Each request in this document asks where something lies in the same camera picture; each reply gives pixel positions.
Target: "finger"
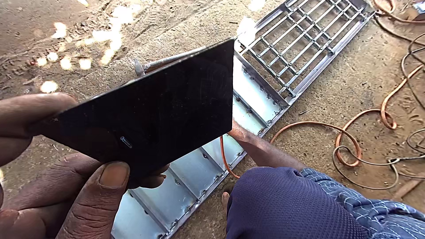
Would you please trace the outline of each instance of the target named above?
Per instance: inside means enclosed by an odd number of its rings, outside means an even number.
[[[75,199],[57,238],[109,239],[129,175],[130,167],[125,162],[97,169]]]
[[[164,179],[167,177],[166,175],[163,175],[162,173],[167,171],[169,167],[170,167],[170,164],[167,164],[164,167],[150,173],[150,176],[148,177],[130,178],[127,184],[127,188],[129,189],[135,189],[138,187],[157,188],[162,184]]]
[[[30,143],[31,138],[0,137],[0,167],[19,157]]]
[[[159,187],[164,179],[167,176],[165,175],[157,175],[157,176],[149,176],[149,177],[145,177],[143,179],[139,179],[139,187],[142,188],[157,188]]]
[[[101,164],[84,154],[67,155],[26,184],[3,208],[23,210],[65,201],[79,193]]]
[[[0,235],[2,238],[43,239],[43,220],[33,212],[0,210]]]
[[[32,94],[0,100],[0,135],[30,137],[26,126],[77,104],[67,93]]]
[[[160,175],[163,172],[167,171],[167,169],[170,167],[170,164],[165,165],[164,167],[153,171],[152,173],[150,173],[151,176],[156,176],[156,175]]]

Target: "dirt floor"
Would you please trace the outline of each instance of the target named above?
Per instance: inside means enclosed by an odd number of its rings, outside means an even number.
[[[259,19],[281,3],[266,0],[259,11],[251,11],[250,0],[88,0],[86,8],[77,0],[35,0],[0,3],[0,99],[22,94],[39,93],[46,80],[58,84],[57,91],[85,100],[134,78],[133,58],[147,63],[203,45],[209,45],[236,34],[244,16]],[[133,21],[119,31],[122,46],[115,50],[107,64],[100,61],[109,41],[85,44],[93,30],[111,30],[109,17],[117,6],[139,4]],[[67,36],[52,39],[54,22],[67,26]],[[424,26],[398,24],[384,19],[395,31],[411,38],[425,31]],[[284,114],[266,135],[267,139],[281,127],[303,120],[314,120],[343,126],[362,110],[379,108],[384,97],[401,82],[400,60],[408,43],[390,36],[372,20],[348,44],[328,68],[307,89],[301,98]],[[59,60],[71,60],[72,69],[64,70],[59,62],[37,65],[37,59],[55,52]],[[91,68],[82,70],[79,60],[91,60]],[[411,71],[418,62],[408,60]],[[425,103],[423,73],[411,80],[412,89]],[[363,148],[363,158],[384,163],[392,157],[417,156],[405,143],[406,137],[424,127],[425,111],[415,100],[412,91],[404,87],[389,101],[388,112],[399,127],[389,130],[377,113],[363,116],[349,131]],[[408,179],[401,177],[393,189],[374,191],[363,189],[343,180],[331,162],[337,132],[320,126],[303,126],[288,130],[275,141],[311,168],[334,177],[357,189],[365,196],[389,199]],[[17,160],[2,168],[5,197],[11,197],[36,174],[55,159],[72,150],[45,137],[36,137],[29,149]],[[242,174],[255,166],[245,158],[235,169]],[[416,160],[398,164],[405,173],[425,171]],[[390,185],[394,176],[386,167],[362,164],[355,169],[343,168],[353,180],[372,187]],[[234,181],[227,178],[224,183]],[[212,196],[194,213],[174,238],[224,238],[225,217],[221,207],[221,191]],[[425,211],[425,184],[420,184],[404,198],[404,202]]]

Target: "hand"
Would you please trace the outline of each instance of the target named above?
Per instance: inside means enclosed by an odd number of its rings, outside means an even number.
[[[77,104],[65,93],[36,94],[0,101],[0,166],[18,157],[31,143],[28,125]],[[167,166],[138,185],[154,188]],[[113,220],[126,190],[130,169],[124,162],[102,165],[84,154],[55,162],[3,203],[2,238],[110,238]]]
[[[240,126],[236,121],[235,118],[232,117],[232,130],[229,131],[227,134],[230,135],[233,138],[237,138],[242,136],[243,131],[241,130],[242,126]]]

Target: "metal rod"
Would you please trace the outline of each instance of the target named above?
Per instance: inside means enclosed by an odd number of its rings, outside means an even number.
[[[242,63],[247,74],[254,77],[255,82],[263,87],[264,91],[267,92],[272,99],[274,99],[282,108],[288,107],[288,102],[277,93],[277,91],[260,75],[260,73],[237,51],[234,51],[236,58]]]
[[[324,15],[328,14],[330,10],[332,10],[333,7],[329,8],[322,16],[324,17]],[[347,6],[345,8],[345,11],[348,10],[350,8],[350,6]],[[321,31],[314,39],[317,40],[325,31],[327,31],[342,15],[343,15],[344,11],[339,13],[324,29],[323,31]],[[312,45],[312,43],[307,44],[304,49],[294,58],[292,59],[291,63],[293,64],[296,60],[298,60],[298,58],[301,57],[302,54],[304,54],[304,52],[307,51],[307,49]],[[282,75],[286,70],[288,69],[288,67],[284,67],[279,73],[278,76]],[[299,75],[299,71],[296,73],[296,75],[294,76],[295,78],[298,77]]]
[[[317,3],[312,9],[310,9],[310,11],[307,12],[307,14],[305,14],[304,16],[302,16],[294,25],[292,25],[290,28],[288,28],[288,30],[286,30],[286,32],[284,32],[280,37],[278,37],[272,44],[271,46],[276,45],[280,40],[282,40],[282,38],[284,38],[290,31],[292,31],[292,29],[295,28],[296,25],[300,24],[306,17],[307,15],[311,14],[314,10],[316,10],[322,3],[324,3],[326,0],[321,0],[319,3]],[[270,64],[272,65],[274,62],[276,62],[277,59],[273,60]]]
[[[263,42],[264,42],[264,44],[266,44],[266,45],[269,45],[269,47],[270,47],[270,50],[277,56],[277,57],[279,57],[280,58],[280,60],[282,60],[282,62],[285,64],[285,65],[288,65],[289,63],[288,63],[288,61],[281,55],[281,54],[279,54],[279,52],[276,50],[276,48],[274,48],[274,47],[272,47],[272,46],[270,46],[270,43],[266,40],[266,39],[261,39]],[[295,72],[297,72],[296,70],[295,70],[295,68],[293,67],[293,66],[289,66],[289,71],[291,71],[293,74],[295,74]]]
[[[264,119],[248,104],[248,102],[245,101],[244,98],[242,98],[242,96],[235,89],[233,89],[233,95],[236,96],[237,101],[241,102],[242,105],[245,106],[249,114],[252,114],[256,119],[258,119],[263,127],[267,127],[268,124],[264,121]]]
[[[302,14],[302,15],[304,15],[304,14],[306,14],[306,12],[304,12],[304,10],[303,9],[298,9],[298,11]],[[309,15],[307,15],[307,17],[306,17],[306,21],[309,23],[309,24],[314,24],[314,28],[316,28],[316,30],[318,30],[318,31],[322,31],[322,28],[321,27],[319,27],[318,25],[317,25],[317,23],[318,22],[316,22],[316,21],[314,21]],[[331,36],[329,36],[326,32],[323,34],[324,35],[324,37],[327,39],[327,40],[329,40],[329,38],[331,38]]]
[[[291,22],[295,23],[295,20],[292,17],[288,17],[289,20],[291,20]],[[307,30],[304,30],[304,28],[300,25],[297,25],[298,32],[300,33],[301,36],[303,36],[304,38],[306,38],[308,41],[312,41],[313,38],[310,36],[310,34],[308,34]],[[320,49],[320,45],[317,42],[313,42],[313,45],[316,49]]]
[[[170,64],[174,61],[177,61],[177,60],[179,60],[183,57],[186,57],[186,56],[189,56],[189,55],[194,54],[196,52],[202,51],[205,48],[207,48],[207,47],[201,46],[199,48],[196,48],[196,49],[193,49],[193,50],[190,50],[190,51],[187,51],[187,52],[183,52],[183,53],[180,53],[180,54],[177,54],[177,55],[173,55],[173,56],[170,56],[170,57],[166,57],[166,58],[163,58],[163,59],[159,59],[159,60],[156,60],[156,61],[146,63],[146,64],[142,65],[143,71],[144,71],[144,73],[151,72],[151,71],[156,70],[156,69],[158,69],[162,66],[165,66],[165,65]]]
[[[304,0],[302,3],[300,3],[297,8],[302,7],[304,4],[306,4],[308,1],[310,0]],[[264,32],[261,37],[265,37],[266,35],[268,35],[270,32],[272,32],[275,28],[277,28],[283,21],[285,21],[289,15],[291,15],[292,13],[294,13],[295,10],[290,11],[286,16],[284,16],[282,19],[280,19],[276,24],[274,24],[270,29],[268,29],[266,32]],[[248,48],[253,47],[255,44],[257,44],[260,41],[260,37],[257,38],[256,40],[254,40],[251,44],[249,44],[246,49],[244,49],[241,52],[241,55],[245,54],[245,52],[247,51]]]
[[[307,87],[318,77],[320,73],[333,61],[333,59],[342,51],[342,49],[353,39],[353,37],[364,27],[373,15],[369,16],[366,21],[357,22],[353,28],[351,28],[347,34],[333,47],[334,55],[326,55],[307,75],[306,77],[295,87],[294,91],[297,95],[301,95]],[[297,100],[296,98],[290,99],[291,104]]]
[[[139,195],[135,189],[129,189],[130,195],[142,206],[143,210],[157,223],[157,225],[166,232],[170,231],[170,227],[167,226],[165,216],[157,209],[152,207],[152,203],[145,203],[143,200],[146,195]]]
[[[183,186],[187,191],[188,191],[188,193],[189,193],[189,195],[191,196],[191,197],[193,197],[194,199],[199,199],[196,195],[195,195],[195,193],[194,192],[192,192],[192,189],[190,189],[187,185],[186,185],[186,183],[184,183],[184,181],[179,177],[179,176],[177,176],[177,174],[174,172],[174,170],[171,168],[171,167],[169,167],[168,169],[168,172],[178,181],[178,183],[181,185],[181,186]]]
[[[200,147],[198,149],[202,152],[204,157],[206,157],[215,166],[216,169],[219,169],[220,172],[224,171],[224,169],[213,159],[213,157],[211,157],[211,155],[204,149],[204,147]]]
[[[331,10],[333,9],[333,6],[331,6],[330,8],[328,8],[317,20],[316,22],[319,22],[320,20],[322,20]],[[306,31],[309,31],[314,25],[310,25]],[[319,38],[319,36],[321,36],[325,31],[327,30],[324,29],[322,30],[315,38],[314,38],[314,42],[317,41],[317,39]],[[295,39],[288,47],[286,47],[282,52],[280,52],[281,54],[285,54],[295,43],[297,43],[297,41],[300,39],[301,37],[298,37],[297,39]],[[296,57],[295,60],[298,59],[301,54],[303,54],[305,51],[301,51]],[[284,67],[277,75],[281,76],[286,70],[288,69],[288,67]]]
[[[364,3],[363,5],[362,5],[362,7],[361,8],[358,8],[358,7],[356,7],[354,4],[352,4],[349,0],[345,0],[345,2],[348,4],[348,5],[350,5],[352,8],[354,8],[354,10],[355,11],[357,11],[357,12],[359,12],[359,15],[361,16],[361,17],[363,17],[363,19],[365,20],[367,17],[362,13],[363,12],[363,10],[366,8],[366,3]]]
[[[338,10],[338,11],[340,11],[340,12],[342,12],[343,11],[343,9],[340,7],[340,6],[338,6],[338,3],[335,3],[333,0],[327,0],[327,1],[329,1],[332,5],[335,5],[335,8]],[[348,19],[350,19],[350,16],[347,14],[347,13],[344,13],[344,16],[347,18],[347,20]]]
[[[259,57],[257,57],[256,55],[255,55],[255,52],[252,50],[252,49],[250,49],[249,50],[249,52],[251,53],[251,55],[275,78],[275,79],[277,79],[278,80],[278,82],[280,83],[280,85],[281,86],[283,86],[283,87],[286,87],[286,89],[287,89],[287,91],[288,91],[288,93],[291,95],[291,96],[293,96],[293,97],[295,97],[295,94],[294,94],[294,92],[291,90],[291,89],[289,89],[288,88],[288,84],[286,84],[280,77],[278,77],[277,75],[276,75],[276,73],[273,71],[273,69],[271,69],[267,64],[266,64],[266,62],[263,60],[263,59],[261,59],[261,58],[259,58]]]
[[[338,32],[336,32],[336,34],[334,36],[332,36],[332,38],[325,43],[324,47],[328,46],[329,44],[331,44],[331,42],[333,40],[335,40],[335,38],[357,17],[357,15],[359,14],[359,12],[357,12],[356,14],[353,15],[353,17],[348,20],[339,30]],[[299,70],[298,74],[301,74],[301,72],[303,72],[322,52],[324,49],[319,50],[316,52],[316,54]],[[298,77],[298,75],[292,77],[288,84],[290,85],[292,82],[295,81],[295,79]]]

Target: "bare foot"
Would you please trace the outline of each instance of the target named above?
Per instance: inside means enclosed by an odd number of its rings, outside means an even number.
[[[227,203],[229,202],[229,193],[228,192],[223,192],[223,194],[221,195],[221,202],[223,203],[223,209],[224,209],[224,214],[227,217]]]
[[[230,194],[232,193],[234,182],[228,182],[223,186],[223,194],[221,195],[221,202],[223,203],[224,214],[227,218],[227,203],[229,202]]]

